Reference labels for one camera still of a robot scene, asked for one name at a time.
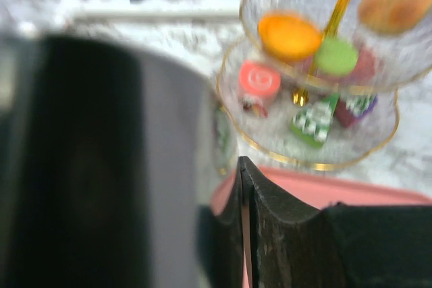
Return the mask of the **toy orange egg tart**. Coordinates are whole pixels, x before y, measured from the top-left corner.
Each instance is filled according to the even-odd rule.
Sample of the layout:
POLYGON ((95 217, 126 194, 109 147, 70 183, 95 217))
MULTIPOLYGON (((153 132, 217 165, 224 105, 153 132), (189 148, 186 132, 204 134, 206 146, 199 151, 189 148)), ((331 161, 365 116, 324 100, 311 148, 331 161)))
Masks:
POLYGON ((259 21, 257 31, 263 50, 282 61, 302 61, 323 41, 321 31, 293 12, 271 12, 259 21))

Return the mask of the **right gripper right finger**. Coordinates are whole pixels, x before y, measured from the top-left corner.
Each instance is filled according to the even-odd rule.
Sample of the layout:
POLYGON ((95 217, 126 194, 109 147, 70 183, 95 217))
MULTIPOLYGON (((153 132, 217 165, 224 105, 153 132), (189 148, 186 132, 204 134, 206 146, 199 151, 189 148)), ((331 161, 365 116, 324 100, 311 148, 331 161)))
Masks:
POLYGON ((431 206, 317 209, 238 160, 251 287, 430 287, 431 206))

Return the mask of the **pink-handled metal tongs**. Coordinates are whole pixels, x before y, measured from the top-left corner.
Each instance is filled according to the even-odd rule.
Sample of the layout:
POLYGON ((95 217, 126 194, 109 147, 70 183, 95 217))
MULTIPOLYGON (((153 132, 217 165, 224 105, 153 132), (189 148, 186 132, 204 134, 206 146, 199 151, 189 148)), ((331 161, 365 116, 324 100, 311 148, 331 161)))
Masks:
POLYGON ((153 51, 1 35, 2 287, 199 287, 200 204, 236 170, 209 81, 153 51))

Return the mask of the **toy bread bun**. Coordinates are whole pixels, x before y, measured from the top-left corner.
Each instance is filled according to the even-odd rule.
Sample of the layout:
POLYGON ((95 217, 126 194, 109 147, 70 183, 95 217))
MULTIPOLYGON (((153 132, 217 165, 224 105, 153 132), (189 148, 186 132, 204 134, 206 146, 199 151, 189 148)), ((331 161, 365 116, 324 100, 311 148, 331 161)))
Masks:
POLYGON ((400 34, 415 27, 431 9, 431 0, 361 0, 358 21, 380 34, 400 34))

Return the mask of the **toy green cake slice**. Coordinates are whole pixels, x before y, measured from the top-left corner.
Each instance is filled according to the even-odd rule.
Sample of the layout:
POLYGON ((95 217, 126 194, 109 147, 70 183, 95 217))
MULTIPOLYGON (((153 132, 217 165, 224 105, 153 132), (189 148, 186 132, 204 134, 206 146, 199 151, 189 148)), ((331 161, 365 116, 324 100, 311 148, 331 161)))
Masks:
POLYGON ((327 141, 339 97, 331 94, 301 108, 291 120, 291 132, 313 148, 321 148, 327 141))

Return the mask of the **three-tier glass dessert stand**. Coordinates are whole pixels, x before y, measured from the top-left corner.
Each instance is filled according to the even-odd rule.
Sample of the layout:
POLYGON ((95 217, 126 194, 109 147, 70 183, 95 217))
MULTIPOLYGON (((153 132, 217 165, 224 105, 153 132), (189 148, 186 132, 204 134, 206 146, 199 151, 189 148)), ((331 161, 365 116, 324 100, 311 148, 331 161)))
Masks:
POLYGON ((431 71, 431 0, 242 0, 217 93, 271 158, 330 171, 394 136, 398 89, 431 71))

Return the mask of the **toy purple cake slice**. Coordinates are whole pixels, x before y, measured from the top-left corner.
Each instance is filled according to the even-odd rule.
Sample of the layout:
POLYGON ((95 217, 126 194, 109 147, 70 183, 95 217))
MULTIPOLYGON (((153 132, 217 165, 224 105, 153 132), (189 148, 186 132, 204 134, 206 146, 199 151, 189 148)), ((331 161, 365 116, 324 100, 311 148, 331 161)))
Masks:
POLYGON ((342 126, 348 128, 372 111, 376 103, 376 95, 341 98, 336 105, 334 115, 342 126))

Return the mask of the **white pvc pipe frame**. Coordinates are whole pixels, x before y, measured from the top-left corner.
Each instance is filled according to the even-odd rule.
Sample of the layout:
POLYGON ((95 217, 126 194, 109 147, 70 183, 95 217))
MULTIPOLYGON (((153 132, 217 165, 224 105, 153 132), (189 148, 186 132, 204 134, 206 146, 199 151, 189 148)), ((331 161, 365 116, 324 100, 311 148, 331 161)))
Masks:
POLYGON ((239 0, 61 0, 47 18, 18 21, 22 30, 61 30, 79 22, 230 22, 239 0))

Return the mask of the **pink serving tray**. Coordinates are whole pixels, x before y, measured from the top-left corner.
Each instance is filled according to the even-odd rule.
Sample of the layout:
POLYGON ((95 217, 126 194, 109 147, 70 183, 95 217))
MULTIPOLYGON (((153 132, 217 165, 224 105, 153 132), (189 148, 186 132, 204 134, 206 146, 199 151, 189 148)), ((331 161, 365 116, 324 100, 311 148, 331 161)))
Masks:
MULTIPOLYGON (((273 183, 288 193, 320 210, 338 202, 354 206, 411 204, 428 204, 431 206, 430 199, 418 194, 403 192, 400 190, 391 190, 388 188, 381 188, 361 183, 345 182, 315 175, 282 171, 268 167, 258 169, 264 174, 266 178, 270 179, 273 183)), ((242 235, 244 247, 243 224, 244 221, 242 218, 242 235)), ((249 285, 246 269, 245 249, 244 278, 242 287, 251 287, 249 285)))

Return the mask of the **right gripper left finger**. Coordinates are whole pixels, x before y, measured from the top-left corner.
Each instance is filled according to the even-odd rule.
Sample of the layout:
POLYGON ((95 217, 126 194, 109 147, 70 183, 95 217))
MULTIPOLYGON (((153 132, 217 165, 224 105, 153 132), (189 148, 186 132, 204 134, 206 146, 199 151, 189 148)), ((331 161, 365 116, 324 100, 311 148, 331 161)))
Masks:
POLYGON ((242 168, 236 167, 197 214, 196 252, 199 287, 242 287, 242 168))

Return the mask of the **toy green macaron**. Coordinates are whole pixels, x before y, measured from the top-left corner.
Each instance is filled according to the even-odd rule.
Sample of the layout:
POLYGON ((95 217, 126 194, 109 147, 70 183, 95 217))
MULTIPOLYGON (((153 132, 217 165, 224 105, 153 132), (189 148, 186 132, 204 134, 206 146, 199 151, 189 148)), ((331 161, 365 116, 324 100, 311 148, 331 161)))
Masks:
POLYGON ((345 76, 356 66, 358 50, 345 40, 336 37, 325 37, 313 62, 316 68, 333 76, 345 76))

